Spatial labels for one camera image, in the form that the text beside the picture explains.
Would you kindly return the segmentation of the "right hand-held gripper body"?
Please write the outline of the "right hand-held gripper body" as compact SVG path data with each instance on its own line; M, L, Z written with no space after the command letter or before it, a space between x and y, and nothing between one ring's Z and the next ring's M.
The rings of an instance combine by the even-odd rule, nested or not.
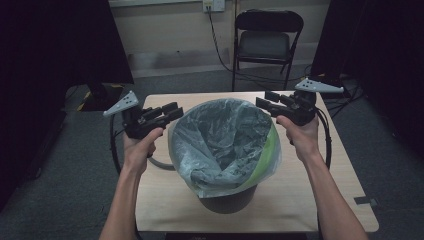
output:
M343 92L343 87L336 87L306 78L295 86L293 94L289 96L280 95L278 101L285 105L285 109L282 112L283 116L289 118L297 126L304 126L315 118L315 104L318 93Z

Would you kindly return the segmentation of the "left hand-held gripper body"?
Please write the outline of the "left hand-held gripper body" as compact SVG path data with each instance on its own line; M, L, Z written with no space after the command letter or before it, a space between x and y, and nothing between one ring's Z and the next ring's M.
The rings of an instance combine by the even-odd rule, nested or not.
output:
M143 109L133 91L103 112L104 117L120 113L126 135L132 139L143 139L156 128L166 128L159 117L164 113L161 107Z

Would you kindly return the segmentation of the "green printed plastic trash bag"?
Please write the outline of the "green printed plastic trash bag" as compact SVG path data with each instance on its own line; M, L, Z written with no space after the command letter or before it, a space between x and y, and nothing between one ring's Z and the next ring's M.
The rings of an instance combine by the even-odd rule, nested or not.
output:
M272 176L282 160L271 117L253 103L224 98L199 104L168 133L171 161L200 198L233 195Z

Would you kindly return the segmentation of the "dark grey trash bin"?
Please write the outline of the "dark grey trash bin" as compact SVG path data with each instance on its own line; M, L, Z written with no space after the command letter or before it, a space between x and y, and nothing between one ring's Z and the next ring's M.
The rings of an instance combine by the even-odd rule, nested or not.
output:
M200 203L209 211L218 214L233 214L244 209L253 199L257 186L242 192L212 198L200 198Z

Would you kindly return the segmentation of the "person's left hand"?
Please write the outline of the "person's left hand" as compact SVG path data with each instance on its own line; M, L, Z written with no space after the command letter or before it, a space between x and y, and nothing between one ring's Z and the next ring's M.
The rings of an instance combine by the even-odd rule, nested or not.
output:
M156 150L155 141L162 135L162 128L153 129L142 140L132 139L124 134L124 169L128 172L142 174L147 168L147 158Z

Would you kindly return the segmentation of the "person's right hand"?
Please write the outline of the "person's right hand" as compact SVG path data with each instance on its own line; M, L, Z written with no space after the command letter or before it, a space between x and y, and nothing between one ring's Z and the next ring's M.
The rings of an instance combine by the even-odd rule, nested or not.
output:
M286 136L295 147L296 154L303 163L321 157L318 144L319 122L317 117L304 126L297 126L282 115L278 116L276 121L286 129Z

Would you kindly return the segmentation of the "black folding chair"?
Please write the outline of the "black folding chair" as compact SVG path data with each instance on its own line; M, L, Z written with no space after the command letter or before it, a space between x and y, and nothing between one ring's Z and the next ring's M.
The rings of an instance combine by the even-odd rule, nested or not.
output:
M286 89L303 27L303 18L294 11L250 9L238 14L234 22L232 90L240 62L281 66L280 73L286 70L282 80Z

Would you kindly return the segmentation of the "black curtain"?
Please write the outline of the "black curtain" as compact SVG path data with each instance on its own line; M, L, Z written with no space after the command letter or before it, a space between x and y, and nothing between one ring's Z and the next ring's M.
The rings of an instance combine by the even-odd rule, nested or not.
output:
M108 0L0 0L0 212L37 174L70 87L132 81Z
M424 0L330 0L311 74L343 73L424 157Z

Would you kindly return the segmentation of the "grey tape strip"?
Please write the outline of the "grey tape strip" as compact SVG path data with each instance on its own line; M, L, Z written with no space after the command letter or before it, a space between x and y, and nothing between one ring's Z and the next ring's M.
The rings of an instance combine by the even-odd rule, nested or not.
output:
M371 207L377 206L378 201L374 198L368 198L366 196L363 197L355 197L354 201L357 205L369 204Z

